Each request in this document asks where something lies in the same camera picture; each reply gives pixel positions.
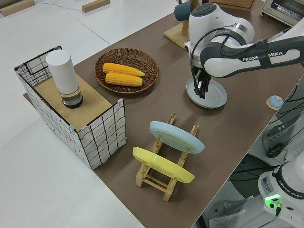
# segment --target wire basket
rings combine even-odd
[[[52,77],[46,63],[46,56],[50,51],[57,49],[61,49],[61,46],[57,46],[14,69],[32,104],[48,127],[93,170],[106,162],[118,148],[126,144],[124,100],[118,100],[77,131],[36,90],[37,85],[45,83]]]
[[[111,85],[105,82],[106,73],[103,72],[104,63],[116,63],[136,68],[145,73],[141,87]],[[158,77],[158,65],[155,60],[143,51],[133,48],[118,48],[103,54],[95,63],[95,77],[106,89],[128,95],[142,93],[155,83]]]

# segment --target woven tray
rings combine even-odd
[[[105,82],[104,63],[116,63],[134,67],[145,73],[141,87],[111,85]],[[95,77],[105,88],[120,94],[138,94],[146,91],[158,77],[158,65],[155,60],[143,51],[133,48],[118,48],[103,54],[95,63]]]

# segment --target white canister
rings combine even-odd
[[[63,104],[77,108],[83,101],[70,54],[65,50],[54,50],[47,55],[47,65],[60,93]]]

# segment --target gray plate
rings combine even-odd
[[[208,92],[206,93],[206,98],[204,99],[195,94],[193,78],[189,79],[187,82],[186,89],[190,99],[197,105],[204,108],[218,108],[223,106],[227,101],[226,90],[220,83],[214,81],[213,79],[210,80]]]

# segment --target white cylinder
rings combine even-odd
[[[70,54],[65,50],[54,50],[47,55],[47,65],[61,94],[72,94],[78,81]]]

